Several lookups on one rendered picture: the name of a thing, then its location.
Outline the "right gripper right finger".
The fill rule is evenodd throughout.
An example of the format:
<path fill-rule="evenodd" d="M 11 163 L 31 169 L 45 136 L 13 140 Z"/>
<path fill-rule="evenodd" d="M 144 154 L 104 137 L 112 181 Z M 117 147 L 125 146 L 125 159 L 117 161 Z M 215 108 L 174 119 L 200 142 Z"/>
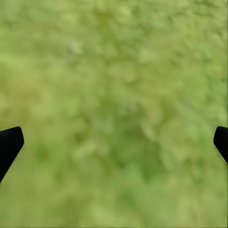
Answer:
<path fill-rule="evenodd" d="M 214 145 L 228 164 L 228 128 L 218 126 L 214 136 Z"/>

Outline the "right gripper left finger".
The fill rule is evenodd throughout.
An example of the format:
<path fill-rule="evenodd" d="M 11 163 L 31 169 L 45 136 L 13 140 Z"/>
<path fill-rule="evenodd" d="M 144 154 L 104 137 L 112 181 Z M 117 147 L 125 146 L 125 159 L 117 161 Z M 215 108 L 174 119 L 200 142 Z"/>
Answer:
<path fill-rule="evenodd" d="M 20 126 L 0 132 L 0 183 L 24 145 Z"/>

